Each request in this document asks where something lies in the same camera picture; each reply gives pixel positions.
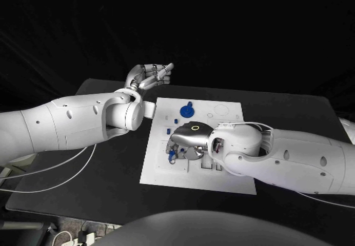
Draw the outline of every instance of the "white board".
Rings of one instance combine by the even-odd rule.
[[[180,108],[191,102],[194,114],[190,118],[180,116]],[[243,121],[242,108],[238,102],[157,98],[157,109],[151,123],[150,139],[145,149],[139,183],[209,191],[255,195],[253,178],[238,177],[212,162],[204,153],[203,159],[167,160],[165,144],[178,126],[190,121],[206,123],[212,128],[219,121]]]

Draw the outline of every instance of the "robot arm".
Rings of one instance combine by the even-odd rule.
[[[67,96],[0,113],[0,166],[33,153],[79,149],[134,131],[142,117],[154,117],[155,104],[142,101],[142,91],[165,84],[158,81],[168,80],[171,68],[173,64],[137,65],[126,77],[137,80],[115,92]]]
[[[200,141],[190,142],[199,129]],[[186,151],[176,153],[178,145]],[[165,153],[171,161],[207,153],[230,174],[301,193],[355,195],[355,146],[305,132],[259,131],[245,123],[212,129],[189,122],[171,134]]]

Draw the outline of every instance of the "black tabletop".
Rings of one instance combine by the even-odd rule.
[[[112,92],[122,84],[88,79],[76,94]],[[245,121],[349,142],[329,101],[323,97],[173,85],[148,90],[144,100],[155,102],[157,97],[241,102]],[[317,202],[258,180],[256,196],[139,184],[150,127],[151,120],[144,119],[137,131],[99,143],[79,175],[46,192],[14,193],[7,209],[112,224],[125,224],[165,211],[213,210],[279,223],[334,245],[355,242],[353,227],[346,226],[355,223],[353,209]],[[80,156],[59,168],[24,177],[17,190],[40,190],[64,181],[82,168],[92,148],[88,147]],[[30,171],[57,164],[77,152],[38,153]],[[317,198],[355,205],[350,196],[320,195]]]

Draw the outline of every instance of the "wire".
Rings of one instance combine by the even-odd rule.
[[[69,234],[69,236],[70,236],[70,241],[72,241],[72,234],[70,234],[67,231],[62,231],[62,232],[59,232],[59,233],[56,234],[56,236],[53,237],[53,242],[54,242],[54,240],[56,240],[56,237],[57,237],[62,233],[67,233],[67,234]]]
[[[82,225],[80,225],[80,229],[79,229],[80,231],[82,231],[82,227],[83,227],[83,224],[85,224],[85,223],[86,223],[86,220],[85,220],[85,222],[83,222]]]
[[[54,166],[51,166],[50,168],[44,168],[44,169],[41,169],[41,170],[37,170],[37,171],[34,171],[34,172],[30,172],[30,173],[24,173],[24,174],[20,174],[20,175],[14,175],[14,176],[10,176],[10,177],[4,177],[4,178],[0,178],[0,180],[4,180],[4,179],[10,179],[10,178],[18,178],[18,177],[23,177],[23,176],[27,176],[27,175],[31,175],[31,174],[34,174],[34,173],[40,173],[40,172],[44,172],[44,171],[47,171],[47,170],[50,170],[50,169],[53,169],[53,168],[57,168],[62,164],[64,164],[64,163],[67,163],[73,158],[76,158],[77,157],[77,155],[83,152],[83,150],[86,149],[86,147],[80,150],[80,152],[70,158],[70,159],[67,159],[64,162],[62,162],[62,163],[59,163],[59,164],[56,164]]]
[[[96,145],[93,145],[93,149],[92,149],[90,156],[89,156],[89,158],[88,158],[88,160],[86,160],[86,163],[85,163],[83,167],[82,167],[80,170],[77,171],[77,173],[76,173],[76,174],[75,174],[64,182],[62,182],[62,183],[57,184],[56,186],[53,186],[53,187],[50,187],[50,188],[47,188],[47,189],[43,189],[43,190],[38,190],[38,191],[12,191],[12,190],[5,190],[5,189],[0,189],[0,191],[8,191],[8,192],[15,192],[15,193],[37,193],[37,192],[41,192],[41,191],[49,191],[49,190],[51,190],[53,188],[59,187],[59,186],[63,185],[66,182],[69,182],[69,181],[76,177],[76,175],[80,173],[82,169],[85,168],[85,166],[86,166],[86,164],[88,164],[88,162],[89,162],[89,160],[90,160],[90,157],[92,157],[92,155],[93,155],[95,148],[96,148]]]
[[[329,202],[329,201],[324,201],[324,200],[316,199],[314,197],[307,196],[307,195],[304,195],[304,194],[303,194],[303,193],[300,193],[300,192],[297,192],[297,193],[298,193],[300,195],[305,196],[307,198],[313,199],[313,200],[321,201],[321,202],[324,202],[324,203],[329,203],[329,204],[336,205],[336,206],[340,206],[340,207],[346,207],[346,208],[355,209],[355,207],[353,207],[353,206],[347,206],[347,205],[343,205],[343,204],[339,204],[339,203],[333,203],[333,202]]]
[[[259,126],[264,126],[266,127],[268,129],[274,129],[272,127],[269,127],[268,125],[262,124],[262,123],[258,123],[258,122],[230,122],[228,123],[230,125],[243,125],[243,124],[253,124],[253,125],[259,125]]]

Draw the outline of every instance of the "blue part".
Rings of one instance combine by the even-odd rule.
[[[174,156],[174,151],[173,150],[170,150],[170,152],[168,152],[168,161],[171,161],[171,157]]]
[[[190,118],[193,114],[194,114],[194,110],[191,108],[191,102],[189,102],[187,105],[183,106],[180,109],[180,115],[183,118]]]

